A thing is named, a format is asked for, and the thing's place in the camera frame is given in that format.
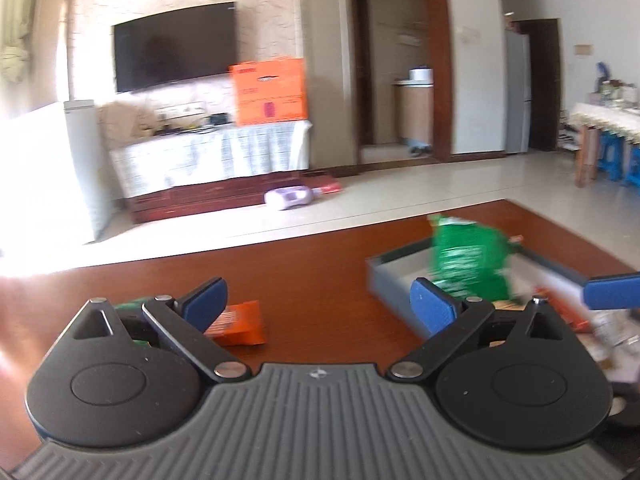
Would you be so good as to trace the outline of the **silver black snack packet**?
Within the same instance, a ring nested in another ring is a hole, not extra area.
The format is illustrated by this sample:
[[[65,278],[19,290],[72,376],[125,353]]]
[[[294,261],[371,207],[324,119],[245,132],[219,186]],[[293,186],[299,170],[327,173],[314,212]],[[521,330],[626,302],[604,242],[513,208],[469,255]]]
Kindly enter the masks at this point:
[[[594,311],[590,318],[593,335],[603,349],[605,375],[611,382],[639,381],[639,325],[623,312]]]

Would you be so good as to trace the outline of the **orange snack packet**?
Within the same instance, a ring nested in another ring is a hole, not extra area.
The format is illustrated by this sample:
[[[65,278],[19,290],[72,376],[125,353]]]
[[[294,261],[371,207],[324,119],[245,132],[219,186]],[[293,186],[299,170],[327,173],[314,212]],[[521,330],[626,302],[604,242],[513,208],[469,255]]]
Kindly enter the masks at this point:
[[[223,347],[264,344],[266,335],[259,302],[230,304],[204,335]]]

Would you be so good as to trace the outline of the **green snack bag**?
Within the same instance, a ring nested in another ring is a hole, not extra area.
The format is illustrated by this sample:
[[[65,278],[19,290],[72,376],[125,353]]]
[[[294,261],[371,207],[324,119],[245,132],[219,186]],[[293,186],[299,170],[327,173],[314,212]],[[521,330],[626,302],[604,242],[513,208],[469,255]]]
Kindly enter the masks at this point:
[[[157,333],[146,322],[142,312],[142,306],[148,300],[149,297],[130,300],[115,306],[115,311],[122,321],[122,325],[125,326],[127,333],[136,344],[158,348],[160,341]]]
[[[433,283],[454,298],[477,296],[488,301],[511,298],[506,264],[509,239],[500,231],[471,220],[434,214]]]

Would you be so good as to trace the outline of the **orange bar wrapper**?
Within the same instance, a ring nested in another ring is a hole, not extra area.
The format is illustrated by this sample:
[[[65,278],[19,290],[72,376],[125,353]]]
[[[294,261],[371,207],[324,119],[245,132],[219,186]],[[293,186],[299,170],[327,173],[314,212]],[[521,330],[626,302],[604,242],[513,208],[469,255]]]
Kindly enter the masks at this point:
[[[534,292],[537,296],[547,299],[548,304],[570,326],[574,333],[591,334],[593,332],[592,325],[584,315],[584,312],[571,302],[563,299],[557,292],[552,292],[551,289],[541,286],[536,286]]]

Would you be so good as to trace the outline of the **red tv cabinet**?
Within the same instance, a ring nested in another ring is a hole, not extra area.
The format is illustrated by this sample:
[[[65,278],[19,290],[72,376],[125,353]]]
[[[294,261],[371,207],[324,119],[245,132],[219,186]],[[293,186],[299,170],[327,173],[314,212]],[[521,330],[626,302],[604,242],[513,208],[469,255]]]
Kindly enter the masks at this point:
[[[304,183],[303,171],[272,172],[261,176],[179,185],[168,190],[126,198],[135,224],[259,205],[264,194],[280,186]]]

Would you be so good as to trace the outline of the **blue plastic stool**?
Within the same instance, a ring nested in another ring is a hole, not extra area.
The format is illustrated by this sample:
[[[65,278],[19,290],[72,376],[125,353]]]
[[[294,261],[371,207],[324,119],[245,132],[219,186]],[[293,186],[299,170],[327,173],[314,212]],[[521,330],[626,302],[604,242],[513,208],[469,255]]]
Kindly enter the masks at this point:
[[[602,131],[599,136],[597,170],[604,171],[612,181],[623,177],[625,139],[615,133]]]
[[[624,177],[624,185],[640,188],[640,145],[630,147],[629,162]]]

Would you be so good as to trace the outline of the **white patterned cabinet cloth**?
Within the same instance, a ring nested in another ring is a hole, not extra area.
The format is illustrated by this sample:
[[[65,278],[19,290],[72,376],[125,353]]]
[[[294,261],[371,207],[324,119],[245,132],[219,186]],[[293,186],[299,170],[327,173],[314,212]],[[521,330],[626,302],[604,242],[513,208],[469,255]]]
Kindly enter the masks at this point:
[[[122,194],[138,197],[178,186],[309,168],[311,123],[209,127],[154,136],[111,151]]]

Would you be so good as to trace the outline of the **dining table with lace cloth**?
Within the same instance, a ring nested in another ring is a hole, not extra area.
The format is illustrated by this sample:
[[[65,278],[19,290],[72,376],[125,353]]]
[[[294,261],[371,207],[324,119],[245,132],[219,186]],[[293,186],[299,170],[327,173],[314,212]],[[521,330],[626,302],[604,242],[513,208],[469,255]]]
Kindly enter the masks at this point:
[[[623,180],[630,147],[639,144],[638,108],[577,103],[570,111],[568,124],[578,132],[575,184],[581,188],[589,179],[594,180],[597,177],[599,136],[602,131],[615,133],[625,139],[623,177],[620,181]]]

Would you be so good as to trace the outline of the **red item on floor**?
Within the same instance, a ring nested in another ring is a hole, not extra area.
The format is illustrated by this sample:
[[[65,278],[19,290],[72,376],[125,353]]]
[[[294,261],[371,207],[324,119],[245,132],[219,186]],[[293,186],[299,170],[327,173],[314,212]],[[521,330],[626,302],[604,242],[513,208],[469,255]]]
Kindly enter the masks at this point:
[[[341,192],[342,187],[338,182],[331,182],[314,188],[314,194],[317,196],[326,196]]]

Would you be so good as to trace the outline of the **white chest freezer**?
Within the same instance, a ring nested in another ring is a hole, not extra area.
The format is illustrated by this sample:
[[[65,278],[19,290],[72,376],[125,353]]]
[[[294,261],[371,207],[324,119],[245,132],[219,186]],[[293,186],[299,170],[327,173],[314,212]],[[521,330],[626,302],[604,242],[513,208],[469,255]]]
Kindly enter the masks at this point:
[[[55,102],[26,113],[18,174],[27,225],[47,242],[95,242],[114,214],[107,152],[91,100]]]

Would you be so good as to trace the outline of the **kitchen counter cabinet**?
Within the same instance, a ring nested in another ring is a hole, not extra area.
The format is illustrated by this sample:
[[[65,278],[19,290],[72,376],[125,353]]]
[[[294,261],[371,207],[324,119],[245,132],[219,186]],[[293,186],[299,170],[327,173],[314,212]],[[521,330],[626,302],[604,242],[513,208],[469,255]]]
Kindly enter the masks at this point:
[[[396,136],[410,146],[432,146],[433,85],[398,80],[393,89]]]

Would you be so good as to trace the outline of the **orange cardboard box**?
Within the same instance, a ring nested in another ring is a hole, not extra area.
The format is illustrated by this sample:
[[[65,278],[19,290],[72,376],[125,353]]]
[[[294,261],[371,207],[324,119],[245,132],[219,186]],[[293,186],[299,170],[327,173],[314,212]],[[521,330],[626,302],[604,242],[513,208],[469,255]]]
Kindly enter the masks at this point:
[[[238,126],[296,122],[308,118],[305,62],[273,58],[230,67]]]

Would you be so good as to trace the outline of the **white pot on counter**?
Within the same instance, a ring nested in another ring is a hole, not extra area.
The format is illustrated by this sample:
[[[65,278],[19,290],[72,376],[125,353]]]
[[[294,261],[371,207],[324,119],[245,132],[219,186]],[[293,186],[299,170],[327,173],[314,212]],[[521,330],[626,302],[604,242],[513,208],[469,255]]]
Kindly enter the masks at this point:
[[[428,66],[413,67],[409,70],[409,79],[411,81],[423,82],[431,84],[433,82],[433,70]]]

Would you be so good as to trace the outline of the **tied curtain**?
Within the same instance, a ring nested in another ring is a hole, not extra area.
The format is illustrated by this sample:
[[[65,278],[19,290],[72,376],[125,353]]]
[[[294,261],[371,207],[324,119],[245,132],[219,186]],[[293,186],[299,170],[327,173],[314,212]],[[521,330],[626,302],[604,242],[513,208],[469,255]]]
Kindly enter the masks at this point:
[[[30,35],[36,0],[3,0],[1,75],[11,84],[21,82],[30,60]]]

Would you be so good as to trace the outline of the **black wall television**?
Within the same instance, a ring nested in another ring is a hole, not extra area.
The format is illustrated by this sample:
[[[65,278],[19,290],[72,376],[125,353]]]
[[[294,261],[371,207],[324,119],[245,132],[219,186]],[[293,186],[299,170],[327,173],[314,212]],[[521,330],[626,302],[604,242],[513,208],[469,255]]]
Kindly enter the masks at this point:
[[[224,75],[239,59],[234,2],[148,15],[112,33],[119,93]]]

